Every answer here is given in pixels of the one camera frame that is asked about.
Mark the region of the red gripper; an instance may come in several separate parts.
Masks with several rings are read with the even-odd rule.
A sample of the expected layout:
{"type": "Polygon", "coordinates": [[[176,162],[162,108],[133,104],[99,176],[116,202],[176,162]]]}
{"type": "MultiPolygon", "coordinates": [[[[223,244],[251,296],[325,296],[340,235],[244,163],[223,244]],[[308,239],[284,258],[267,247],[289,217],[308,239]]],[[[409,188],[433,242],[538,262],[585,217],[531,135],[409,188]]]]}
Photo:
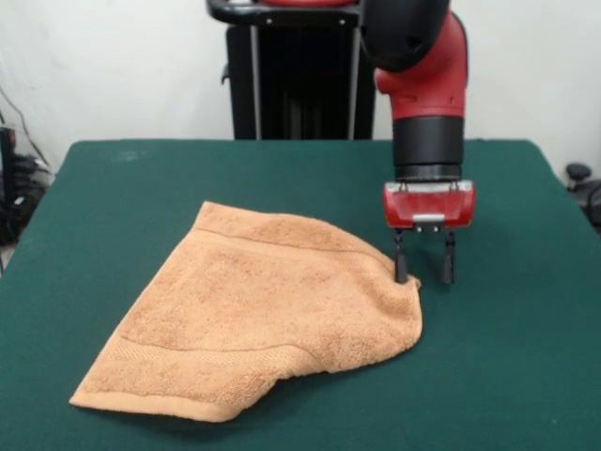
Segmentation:
{"type": "MultiPolygon", "coordinates": [[[[476,203],[472,180],[450,182],[386,182],[383,208],[386,223],[394,231],[394,280],[408,281],[408,265],[404,247],[404,230],[422,226],[440,229],[467,227],[471,224],[476,203]]],[[[442,281],[455,282],[455,233],[445,233],[442,281]]]]}

